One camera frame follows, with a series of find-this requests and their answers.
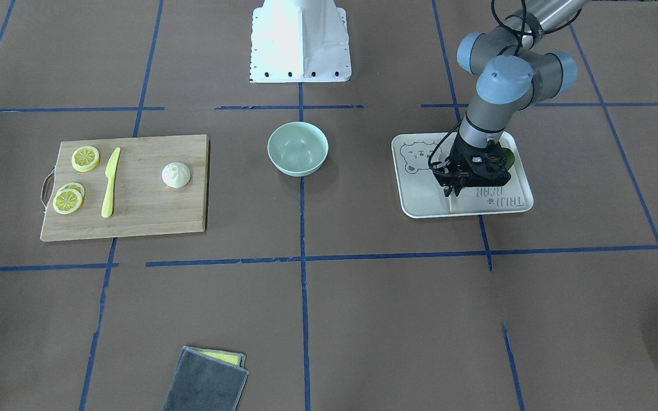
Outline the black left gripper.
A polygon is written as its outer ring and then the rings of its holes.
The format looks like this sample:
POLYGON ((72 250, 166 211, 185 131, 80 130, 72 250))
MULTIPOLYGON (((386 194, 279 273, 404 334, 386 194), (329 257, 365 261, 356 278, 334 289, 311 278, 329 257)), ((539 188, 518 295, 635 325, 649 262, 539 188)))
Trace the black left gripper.
POLYGON ((442 187, 444 197, 448 198, 452 192, 459 197, 465 188, 504 187, 510 181, 511 174, 504 168, 500 143, 489 140, 479 148, 455 137, 450 153, 434 161, 441 145, 439 143, 431 152, 428 168, 442 187))

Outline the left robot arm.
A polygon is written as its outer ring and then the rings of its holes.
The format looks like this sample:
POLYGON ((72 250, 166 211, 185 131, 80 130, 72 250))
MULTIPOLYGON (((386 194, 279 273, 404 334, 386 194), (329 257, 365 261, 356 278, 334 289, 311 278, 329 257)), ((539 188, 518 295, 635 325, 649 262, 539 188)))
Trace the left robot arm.
POLYGON ((578 66, 564 52, 533 52, 545 35, 574 21, 585 1, 522 1, 520 8, 488 33, 468 34, 457 50, 459 66, 477 77, 475 95, 451 131, 447 156, 428 158, 429 170, 444 195, 465 188, 503 187, 512 178, 515 155, 502 146, 515 112, 559 96, 577 81, 578 66))

